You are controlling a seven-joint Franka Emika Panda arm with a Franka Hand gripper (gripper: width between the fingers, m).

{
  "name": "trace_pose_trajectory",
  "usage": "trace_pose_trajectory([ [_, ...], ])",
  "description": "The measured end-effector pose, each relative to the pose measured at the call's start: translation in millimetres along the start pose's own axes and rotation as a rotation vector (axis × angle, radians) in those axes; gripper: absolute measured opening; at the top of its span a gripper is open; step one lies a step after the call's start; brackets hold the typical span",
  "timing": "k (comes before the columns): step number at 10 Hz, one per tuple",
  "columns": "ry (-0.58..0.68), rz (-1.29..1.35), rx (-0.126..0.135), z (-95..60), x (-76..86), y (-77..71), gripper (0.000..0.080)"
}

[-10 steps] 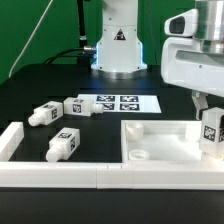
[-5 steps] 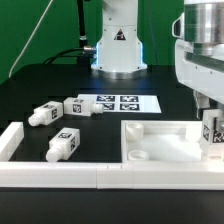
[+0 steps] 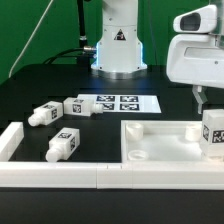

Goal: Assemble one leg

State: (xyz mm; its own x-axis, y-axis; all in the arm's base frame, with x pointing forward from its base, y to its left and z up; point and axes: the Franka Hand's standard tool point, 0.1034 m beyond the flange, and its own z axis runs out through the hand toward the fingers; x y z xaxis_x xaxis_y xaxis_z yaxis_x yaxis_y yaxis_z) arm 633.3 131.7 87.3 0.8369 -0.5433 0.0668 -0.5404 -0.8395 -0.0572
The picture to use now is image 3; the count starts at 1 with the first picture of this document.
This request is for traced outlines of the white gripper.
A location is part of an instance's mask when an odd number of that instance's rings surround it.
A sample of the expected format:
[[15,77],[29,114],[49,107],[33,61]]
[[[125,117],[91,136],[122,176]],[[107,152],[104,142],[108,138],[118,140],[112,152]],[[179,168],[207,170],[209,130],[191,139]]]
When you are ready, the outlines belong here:
[[179,34],[169,45],[166,73],[172,82],[194,85],[192,93],[202,113],[207,87],[224,88],[224,49],[211,35]]

